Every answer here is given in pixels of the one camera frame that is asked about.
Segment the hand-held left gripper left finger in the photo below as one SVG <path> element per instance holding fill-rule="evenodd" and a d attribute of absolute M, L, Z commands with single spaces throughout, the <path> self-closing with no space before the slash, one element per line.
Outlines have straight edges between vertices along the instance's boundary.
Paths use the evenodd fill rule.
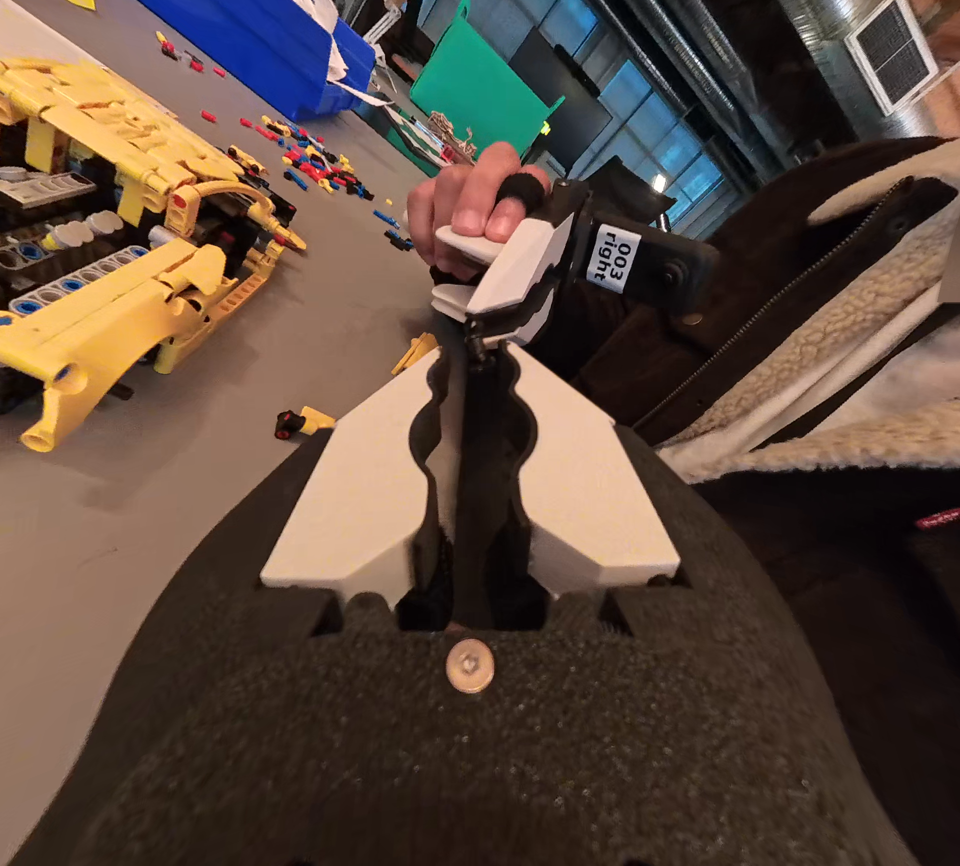
<path fill-rule="evenodd" d="M 440 440 L 449 365 L 428 353 L 340 419 L 263 565 L 266 587 L 320 588 L 390 610 L 431 572 L 415 541 L 436 522 L 426 460 Z"/>

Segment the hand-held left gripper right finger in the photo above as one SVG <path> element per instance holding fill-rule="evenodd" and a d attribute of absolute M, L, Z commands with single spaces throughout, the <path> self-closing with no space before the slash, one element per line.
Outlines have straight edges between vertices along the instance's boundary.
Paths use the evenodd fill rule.
<path fill-rule="evenodd" d="M 679 553 L 614 420 L 524 350 L 506 352 L 535 427 L 518 473 L 532 578 L 558 598 L 673 577 Z"/>

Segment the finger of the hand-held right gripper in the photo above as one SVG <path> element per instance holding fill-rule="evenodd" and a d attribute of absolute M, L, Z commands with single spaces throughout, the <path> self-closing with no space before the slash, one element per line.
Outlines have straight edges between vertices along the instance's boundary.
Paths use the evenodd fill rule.
<path fill-rule="evenodd" d="M 477 287 L 459 283 L 440 283 L 431 291 L 434 312 L 459 323 L 467 323 L 474 315 L 472 302 Z"/>
<path fill-rule="evenodd" d="M 492 352 L 502 343 L 534 344 L 555 304 L 575 214 L 559 224 L 528 218 L 503 244 L 462 237 L 462 253 L 486 267 L 464 308 L 467 352 Z"/>

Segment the small yellow black brick assembly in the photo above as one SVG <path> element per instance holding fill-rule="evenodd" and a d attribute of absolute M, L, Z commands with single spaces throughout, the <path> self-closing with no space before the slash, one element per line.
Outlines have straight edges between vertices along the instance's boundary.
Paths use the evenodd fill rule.
<path fill-rule="evenodd" d="M 337 420 L 309 406 L 299 412 L 287 410 L 277 415 L 273 435 L 278 440 L 291 440 L 295 436 L 309 437 L 321 430 L 332 429 Z"/>

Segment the yellow brick car model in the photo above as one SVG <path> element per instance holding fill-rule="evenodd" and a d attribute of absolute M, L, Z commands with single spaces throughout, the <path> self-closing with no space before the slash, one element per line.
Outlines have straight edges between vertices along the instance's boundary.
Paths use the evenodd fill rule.
<path fill-rule="evenodd" d="M 112 70 L 2 56 L 2 414 L 53 451 L 127 372 L 171 373 L 306 252 L 296 209 Z"/>

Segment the person's right forearm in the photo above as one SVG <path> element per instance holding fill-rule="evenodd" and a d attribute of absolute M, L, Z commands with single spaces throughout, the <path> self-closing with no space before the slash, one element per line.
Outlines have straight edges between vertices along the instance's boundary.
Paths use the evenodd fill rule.
<path fill-rule="evenodd" d="M 718 263 L 698 322 L 578 283 L 528 351 L 615 421 L 635 426 L 782 287 L 795 177 L 762 187 L 708 237 Z"/>

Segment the grey desk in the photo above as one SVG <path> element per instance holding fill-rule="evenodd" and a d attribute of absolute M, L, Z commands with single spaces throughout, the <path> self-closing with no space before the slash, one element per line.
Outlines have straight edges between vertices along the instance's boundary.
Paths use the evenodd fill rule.
<path fill-rule="evenodd" d="M 240 146 L 294 203 L 308 254 L 284 254 L 265 288 L 170 375 L 132 370 L 49 454 L 2 416 L 1 853 L 6 864 L 70 771 L 114 670 L 186 557 L 294 450 L 278 412 L 339 417 L 389 379 L 430 325 L 430 278 L 393 249 L 373 208 L 401 218 L 424 174 L 348 112 L 310 123 L 375 202 L 282 180 L 280 150 L 240 118 L 277 112 L 136 0 L 13 0 L 171 109 L 211 144 Z"/>

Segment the person's right hand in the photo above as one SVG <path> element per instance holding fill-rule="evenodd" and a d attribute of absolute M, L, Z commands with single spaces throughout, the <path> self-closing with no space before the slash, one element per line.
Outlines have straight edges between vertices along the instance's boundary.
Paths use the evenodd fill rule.
<path fill-rule="evenodd" d="M 498 200 L 502 183 L 520 175 L 538 182 L 544 194 L 551 192 L 546 172 L 523 165 L 516 149 L 507 142 L 491 144 L 471 168 L 451 166 L 422 182 L 407 198 L 407 225 L 414 249 L 430 269 L 435 284 L 470 283 L 476 264 L 455 248 L 436 241 L 445 226 L 466 237 L 481 237 L 505 244 L 527 213 L 521 200 Z"/>

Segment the small yellow brick piece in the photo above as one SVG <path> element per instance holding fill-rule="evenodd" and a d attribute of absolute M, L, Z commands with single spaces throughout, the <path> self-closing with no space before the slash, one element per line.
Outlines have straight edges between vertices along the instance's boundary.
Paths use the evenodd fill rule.
<path fill-rule="evenodd" d="M 439 347 L 436 337 L 432 333 L 422 333 L 411 340 L 411 343 L 402 355 L 396 365 L 390 372 L 390 375 L 396 377 L 402 371 L 414 366 L 421 358 L 428 355 Z"/>

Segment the scattered papers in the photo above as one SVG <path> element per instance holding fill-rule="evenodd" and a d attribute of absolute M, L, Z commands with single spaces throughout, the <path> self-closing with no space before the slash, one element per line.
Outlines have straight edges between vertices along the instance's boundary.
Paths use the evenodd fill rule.
<path fill-rule="evenodd" d="M 387 104 L 364 104 L 356 113 L 428 176 L 450 166 L 473 167 L 475 157 L 465 154 L 452 134 L 413 103 L 411 89 L 412 83 L 402 75 L 376 65 L 367 91 Z"/>

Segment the green board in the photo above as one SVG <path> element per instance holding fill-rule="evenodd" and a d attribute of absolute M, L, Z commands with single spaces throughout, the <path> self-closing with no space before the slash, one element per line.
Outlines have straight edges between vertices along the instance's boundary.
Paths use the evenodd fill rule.
<path fill-rule="evenodd" d="M 474 30 L 470 11 L 471 0 L 461 0 L 411 88 L 411 101 L 426 114 L 445 115 L 478 152 L 506 142 L 524 155 L 565 97 L 545 104 Z"/>

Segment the pile of small coloured pieces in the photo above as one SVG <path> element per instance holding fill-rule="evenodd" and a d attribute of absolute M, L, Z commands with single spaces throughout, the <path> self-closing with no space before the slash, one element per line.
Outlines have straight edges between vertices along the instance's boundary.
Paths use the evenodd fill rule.
<path fill-rule="evenodd" d="M 162 32 L 154 35 L 163 56 L 176 62 L 184 60 L 189 70 L 198 75 L 205 72 L 206 65 L 198 56 L 186 50 L 178 52 Z M 242 128 L 255 132 L 280 150 L 283 179 L 294 183 L 301 190 L 308 191 L 309 182 L 313 182 L 329 195 L 342 191 L 359 200 L 376 201 L 375 194 L 355 175 L 354 166 L 347 157 L 342 153 L 338 155 L 328 151 L 325 140 L 321 137 L 309 134 L 302 127 L 274 121 L 266 115 L 261 116 L 259 124 L 246 117 L 241 117 L 238 122 Z M 244 176 L 254 187 L 261 191 L 270 188 L 270 172 L 261 161 L 234 144 L 222 152 L 242 169 Z M 384 235 L 392 247 L 401 251 L 413 250 L 412 240 L 394 217 L 379 209 L 373 209 L 372 214 L 386 224 Z"/>

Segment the fleece-lined jacket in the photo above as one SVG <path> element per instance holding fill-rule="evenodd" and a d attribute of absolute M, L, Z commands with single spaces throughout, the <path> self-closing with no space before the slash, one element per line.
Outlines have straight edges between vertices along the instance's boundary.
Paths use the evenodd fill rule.
<path fill-rule="evenodd" d="M 608 410 L 785 598 L 919 864 L 958 864 L 958 139 L 851 147 L 712 238 L 698 320 L 630 321 Z"/>

